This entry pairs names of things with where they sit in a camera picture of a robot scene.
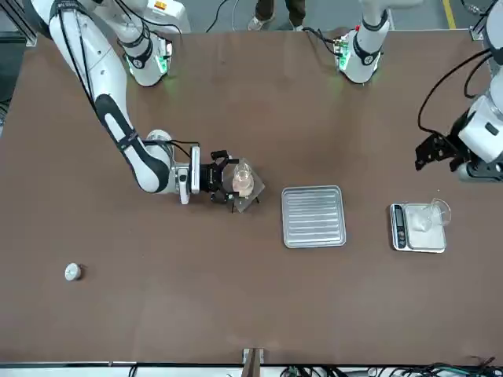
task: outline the metal tray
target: metal tray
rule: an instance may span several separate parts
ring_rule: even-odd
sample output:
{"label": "metal tray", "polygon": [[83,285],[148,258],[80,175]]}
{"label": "metal tray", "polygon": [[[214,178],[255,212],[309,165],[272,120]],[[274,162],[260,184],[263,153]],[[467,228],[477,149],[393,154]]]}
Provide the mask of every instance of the metal tray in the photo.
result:
{"label": "metal tray", "polygon": [[346,243],[343,197],[338,186],[285,188],[281,211],[286,247],[333,247]]}

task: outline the person's leg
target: person's leg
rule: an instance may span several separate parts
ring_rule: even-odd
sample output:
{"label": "person's leg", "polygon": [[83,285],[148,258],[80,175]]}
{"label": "person's leg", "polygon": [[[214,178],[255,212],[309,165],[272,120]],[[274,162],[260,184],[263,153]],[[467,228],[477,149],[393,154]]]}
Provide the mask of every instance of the person's leg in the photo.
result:
{"label": "person's leg", "polygon": [[301,26],[306,17],[306,0],[286,0],[286,7],[290,12],[290,22],[293,27]]}
{"label": "person's leg", "polygon": [[274,18],[274,0],[258,0],[255,16],[248,23],[249,31],[259,31]]}
{"label": "person's leg", "polygon": [[258,0],[255,7],[255,17],[261,21],[268,21],[274,14],[274,0]]}

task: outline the brown table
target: brown table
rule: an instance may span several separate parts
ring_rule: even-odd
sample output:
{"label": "brown table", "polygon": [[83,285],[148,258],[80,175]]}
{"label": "brown table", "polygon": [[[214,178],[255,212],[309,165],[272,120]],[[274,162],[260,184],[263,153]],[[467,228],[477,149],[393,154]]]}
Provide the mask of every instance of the brown table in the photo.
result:
{"label": "brown table", "polygon": [[[392,32],[366,86],[334,71],[303,33],[187,35],[169,79],[129,78],[138,130],[227,148],[266,184],[244,214],[200,195],[137,187],[51,42],[25,54],[0,140],[0,360],[467,364],[503,361],[500,185],[461,183],[447,163],[414,170],[417,109],[480,48],[466,31]],[[443,132],[469,104],[468,69],[424,124]],[[477,74],[472,90],[488,82]],[[338,185],[347,243],[289,250],[281,190]],[[396,201],[445,199],[444,254],[389,243]],[[85,265],[64,280],[69,262]]]}

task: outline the shoe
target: shoe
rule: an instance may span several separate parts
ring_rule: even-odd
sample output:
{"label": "shoe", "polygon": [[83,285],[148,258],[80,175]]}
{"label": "shoe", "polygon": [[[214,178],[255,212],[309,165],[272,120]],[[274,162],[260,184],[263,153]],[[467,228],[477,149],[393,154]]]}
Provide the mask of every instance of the shoe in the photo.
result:
{"label": "shoe", "polygon": [[290,26],[292,26],[293,31],[303,31],[304,25],[299,25],[299,26],[293,26],[292,22],[290,21]]}
{"label": "shoe", "polygon": [[259,20],[256,16],[254,16],[250,22],[248,22],[248,30],[249,31],[261,31],[264,26],[266,26],[270,21],[274,19],[274,13],[269,20]]}

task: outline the digital scale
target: digital scale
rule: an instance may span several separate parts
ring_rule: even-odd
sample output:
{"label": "digital scale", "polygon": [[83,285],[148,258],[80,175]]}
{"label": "digital scale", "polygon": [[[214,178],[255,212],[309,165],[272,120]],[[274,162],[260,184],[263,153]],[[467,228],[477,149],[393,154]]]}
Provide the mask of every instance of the digital scale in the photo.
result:
{"label": "digital scale", "polygon": [[[421,253],[443,253],[446,249],[446,235],[442,225],[433,225],[427,232],[413,229],[407,224],[423,210],[426,203],[393,203],[390,206],[391,236],[393,248],[398,251],[416,251]],[[440,209],[433,207],[434,212]]]}

